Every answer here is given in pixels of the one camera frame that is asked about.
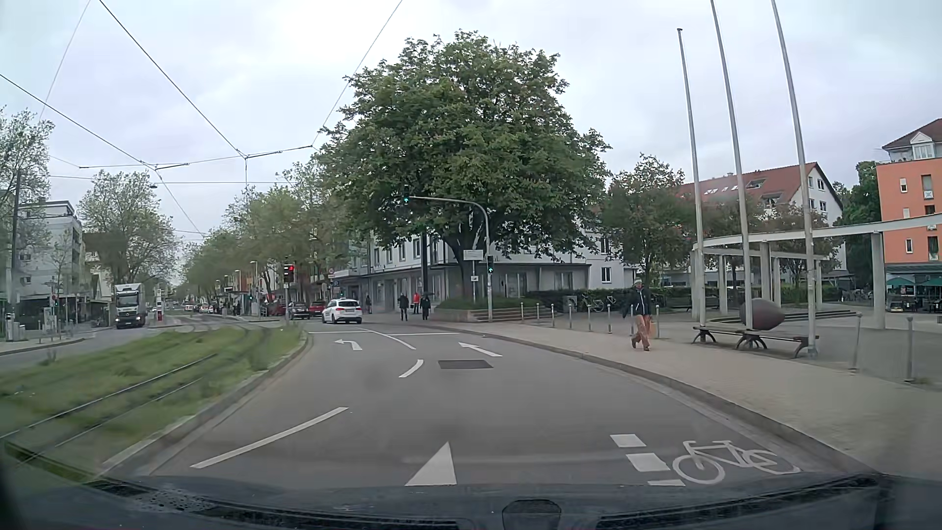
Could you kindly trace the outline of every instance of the man with cap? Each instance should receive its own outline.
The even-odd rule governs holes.
[[[651,334],[652,306],[651,291],[644,286],[644,282],[640,278],[637,278],[635,287],[628,291],[627,304],[622,318],[627,315],[628,311],[631,311],[637,328],[634,336],[631,337],[631,347],[637,348],[640,342],[645,352],[651,351],[651,342],[648,340],[648,336]]]

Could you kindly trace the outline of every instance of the traffic light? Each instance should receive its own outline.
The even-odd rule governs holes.
[[[282,280],[289,284],[294,281],[294,265],[285,263],[282,267]]]

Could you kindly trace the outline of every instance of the beige pants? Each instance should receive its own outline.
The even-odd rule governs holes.
[[[645,348],[651,346],[648,337],[651,335],[651,315],[635,315],[635,335],[632,340],[640,342]]]

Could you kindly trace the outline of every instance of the bollard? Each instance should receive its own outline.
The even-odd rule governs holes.
[[[912,383],[913,377],[913,315],[906,315],[906,383]]]
[[[857,372],[857,352],[860,349],[860,319],[864,317],[864,314],[860,311],[857,311],[857,342],[853,344],[853,359],[851,359],[851,372]]]

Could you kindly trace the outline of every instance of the grass median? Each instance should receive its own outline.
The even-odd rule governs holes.
[[[5,373],[0,376],[0,436],[144,383],[8,438],[48,458],[93,470],[265,370],[299,340],[295,326],[165,332],[96,354]]]

